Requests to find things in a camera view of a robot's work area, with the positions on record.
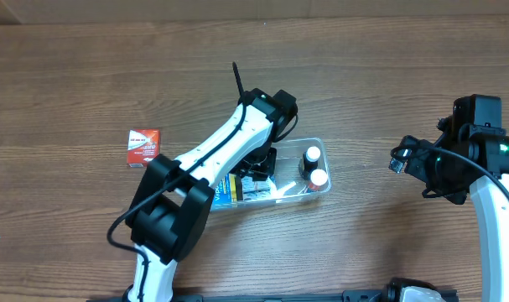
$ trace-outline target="bottle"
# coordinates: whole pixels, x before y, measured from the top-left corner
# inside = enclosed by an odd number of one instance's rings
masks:
[[[310,179],[310,173],[318,168],[318,160],[321,151],[317,147],[310,147],[303,153],[303,158],[299,162],[299,173],[305,180]]]
[[[310,174],[310,183],[306,188],[306,193],[317,192],[322,185],[327,183],[328,180],[329,176],[327,175],[327,172],[322,169],[315,169]]]

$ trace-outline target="dark bottle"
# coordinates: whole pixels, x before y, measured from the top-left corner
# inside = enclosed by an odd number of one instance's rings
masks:
[[[318,168],[318,160],[321,151],[317,147],[310,147],[303,153],[303,158],[299,163],[299,173],[305,180],[309,180],[310,173]]]

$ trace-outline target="wall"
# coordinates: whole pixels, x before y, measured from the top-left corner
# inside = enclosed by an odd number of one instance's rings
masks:
[[[509,14],[509,0],[0,0],[0,23]]]

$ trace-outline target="clear plastic bin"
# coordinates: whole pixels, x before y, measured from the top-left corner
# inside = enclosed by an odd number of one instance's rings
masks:
[[[307,192],[308,180],[304,180],[299,173],[299,163],[303,153],[309,147],[317,147],[321,151],[318,169],[324,170],[328,175],[327,182],[315,192]],[[330,190],[330,169],[325,145],[319,138],[302,138],[274,143],[277,150],[274,176],[266,182],[254,183],[255,188],[251,194],[242,192],[242,200],[234,200],[234,181],[240,181],[228,175],[216,187],[216,197],[213,200],[211,211],[220,211],[245,206],[271,205],[295,201],[313,200]],[[253,183],[242,180],[243,187],[252,189]]]

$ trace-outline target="red box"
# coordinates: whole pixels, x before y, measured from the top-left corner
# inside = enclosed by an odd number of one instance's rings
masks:
[[[133,129],[127,141],[127,164],[146,167],[159,154],[160,135],[156,129]]]

